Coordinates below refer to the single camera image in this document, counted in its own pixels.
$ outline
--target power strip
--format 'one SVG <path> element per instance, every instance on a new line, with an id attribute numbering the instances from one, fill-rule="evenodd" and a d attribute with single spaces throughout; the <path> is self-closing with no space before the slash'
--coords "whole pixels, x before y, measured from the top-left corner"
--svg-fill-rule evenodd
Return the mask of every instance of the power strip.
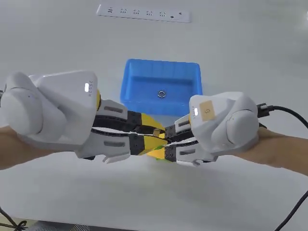
<path id="1" fill-rule="evenodd" d="M 100 4 L 98 16 L 136 18 L 155 21 L 190 23 L 191 14 L 188 11 L 160 10 L 145 7 L 118 6 L 113 3 Z"/>

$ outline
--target blue plastic tray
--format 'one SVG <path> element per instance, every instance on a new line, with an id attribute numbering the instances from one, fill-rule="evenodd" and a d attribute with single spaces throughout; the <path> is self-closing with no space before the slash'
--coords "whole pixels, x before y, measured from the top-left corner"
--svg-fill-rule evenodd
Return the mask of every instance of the blue plastic tray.
<path id="1" fill-rule="evenodd" d="M 165 96 L 159 97 L 160 91 Z M 120 99 L 131 111 L 184 116 L 189 113 L 189 99 L 202 94 L 198 64 L 129 59 Z"/>

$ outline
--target sticker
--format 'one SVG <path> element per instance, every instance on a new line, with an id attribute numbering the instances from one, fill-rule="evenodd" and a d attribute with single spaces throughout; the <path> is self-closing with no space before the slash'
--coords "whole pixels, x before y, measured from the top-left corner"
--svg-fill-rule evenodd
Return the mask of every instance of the sticker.
<path id="1" fill-rule="evenodd" d="M 201 114 L 202 121 L 215 119 L 215 111 L 211 100 L 203 102 L 199 106 L 200 106 L 199 113 Z"/>

